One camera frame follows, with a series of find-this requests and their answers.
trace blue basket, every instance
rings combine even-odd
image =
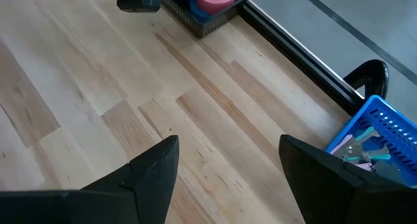
[[[330,153],[346,135],[356,137],[370,126],[373,126],[381,137],[372,137],[365,141],[364,149],[378,150],[386,145],[391,154],[388,163],[393,163],[400,169],[401,178],[406,185],[417,185],[417,126],[379,96],[369,98],[336,135],[326,151]]]

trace black metal track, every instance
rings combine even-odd
[[[348,114],[356,114],[363,104],[363,99],[346,82],[323,66],[298,42],[294,41],[285,31],[249,2],[245,3],[240,10],[240,16],[301,69]]]

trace pink tape roll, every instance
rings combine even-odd
[[[197,6],[203,12],[215,15],[232,5],[233,2],[235,0],[197,0]]]

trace wooden floor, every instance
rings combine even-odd
[[[81,188],[177,134],[167,223],[303,223],[280,135],[323,148],[346,113],[241,18],[197,40],[115,2],[0,0],[0,189]]]

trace gray floor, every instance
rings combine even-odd
[[[381,59],[308,0],[253,0],[341,77]],[[321,0],[417,73],[417,0]],[[417,123],[417,86],[390,68],[387,100]]]

